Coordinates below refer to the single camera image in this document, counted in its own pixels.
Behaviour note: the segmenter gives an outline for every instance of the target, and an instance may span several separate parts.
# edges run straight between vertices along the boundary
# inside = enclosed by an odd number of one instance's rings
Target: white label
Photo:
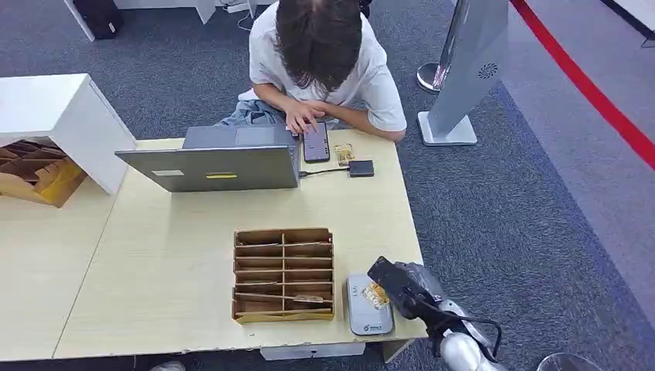
[[[153,170],[153,174],[156,176],[183,176],[184,172],[179,170]]]

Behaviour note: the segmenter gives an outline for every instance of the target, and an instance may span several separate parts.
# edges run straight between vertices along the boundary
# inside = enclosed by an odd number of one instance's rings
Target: hand
[[[309,122],[314,131],[317,130],[316,117],[323,117],[323,111],[313,108],[306,102],[299,102],[298,100],[290,100],[290,103],[283,108],[287,114],[287,127],[294,133],[307,133],[309,132]]]
[[[312,107],[316,111],[320,111],[323,112],[324,114],[328,114],[328,108],[330,107],[329,103],[321,102],[320,100],[305,100],[303,103],[305,103],[309,107]]]

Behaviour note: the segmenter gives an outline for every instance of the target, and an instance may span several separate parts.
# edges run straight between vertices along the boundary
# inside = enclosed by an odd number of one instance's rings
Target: white table leg
[[[214,3],[214,0],[196,0],[195,10],[198,11],[200,20],[202,21],[202,24],[205,25],[212,15],[214,15],[216,4]]]
[[[96,36],[91,32],[89,29],[89,26],[87,26],[87,22],[84,20],[80,12],[77,11],[77,8],[73,4],[73,0],[63,0],[63,2],[66,3],[66,6],[68,6],[68,9],[70,10],[71,13],[73,13],[73,17],[75,17],[75,20],[77,23],[82,27],[82,30],[84,33],[87,34],[87,37],[89,38],[90,41],[94,41],[96,39]]]
[[[383,342],[382,343],[382,356],[385,358],[385,363],[391,363],[391,361],[398,355],[400,352],[405,350],[410,346],[415,339],[409,340],[395,340],[393,342]]]

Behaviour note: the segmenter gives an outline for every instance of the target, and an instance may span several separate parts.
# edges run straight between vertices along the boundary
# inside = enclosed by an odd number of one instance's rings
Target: white cabinet
[[[136,148],[85,73],[0,78],[0,145],[34,137],[50,138],[110,194],[127,171],[114,152]]]

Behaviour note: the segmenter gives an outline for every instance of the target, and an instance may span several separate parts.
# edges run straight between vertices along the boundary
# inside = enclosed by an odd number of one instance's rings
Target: brown hair
[[[277,50],[294,83],[337,90],[359,56],[358,0],[280,0],[276,17]]]

